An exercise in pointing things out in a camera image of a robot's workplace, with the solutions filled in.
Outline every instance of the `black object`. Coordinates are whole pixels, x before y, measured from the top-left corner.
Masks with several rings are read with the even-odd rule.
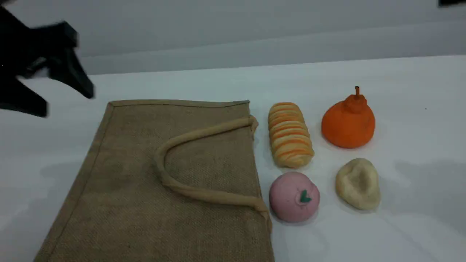
[[[466,0],[439,0],[439,6],[448,7],[460,3],[466,3]]]
[[[73,50],[77,42],[67,22],[28,28],[0,7],[0,108],[46,117],[47,102],[16,79],[31,78],[43,68],[49,78],[93,98],[94,85]]]

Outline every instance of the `rope handle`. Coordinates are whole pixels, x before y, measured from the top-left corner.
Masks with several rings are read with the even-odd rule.
[[[272,232],[272,221],[270,220],[270,215],[268,213],[267,206],[261,198],[187,186],[176,181],[173,177],[171,177],[168,174],[168,172],[165,169],[165,156],[171,148],[189,141],[205,138],[212,135],[217,135],[226,131],[231,131],[246,126],[251,126],[251,131],[254,135],[254,131],[258,126],[255,117],[249,116],[245,118],[239,118],[208,128],[194,130],[179,135],[177,137],[171,138],[167,142],[162,144],[159,148],[157,148],[155,154],[155,162],[157,169],[160,173],[160,178],[162,180],[163,186],[168,187],[171,190],[185,197],[208,203],[252,207],[266,219],[268,229],[270,232]]]

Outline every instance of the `clay food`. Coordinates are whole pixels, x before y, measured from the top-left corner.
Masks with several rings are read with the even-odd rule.
[[[276,103],[268,114],[270,147],[278,166],[298,168],[314,156],[301,110],[294,103]]]
[[[380,203],[377,170],[364,158],[353,159],[340,168],[335,189],[338,196],[357,209],[374,209]]]
[[[306,175],[288,172],[272,183],[269,200],[278,218],[295,223],[307,220],[317,211],[320,193]]]
[[[357,148],[368,143],[374,135],[376,119],[359,94],[350,95],[330,107],[322,118],[322,135],[332,144],[343,148]]]

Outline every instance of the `pink peach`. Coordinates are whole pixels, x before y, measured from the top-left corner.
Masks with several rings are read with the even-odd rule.
[[[317,211],[320,193],[306,175],[288,172],[272,183],[269,200],[278,218],[295,223],[307,220]]]

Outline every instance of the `jute bag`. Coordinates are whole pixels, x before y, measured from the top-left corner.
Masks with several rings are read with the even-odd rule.
[[[271,262],[249,102],[116,101],[35,261]]]

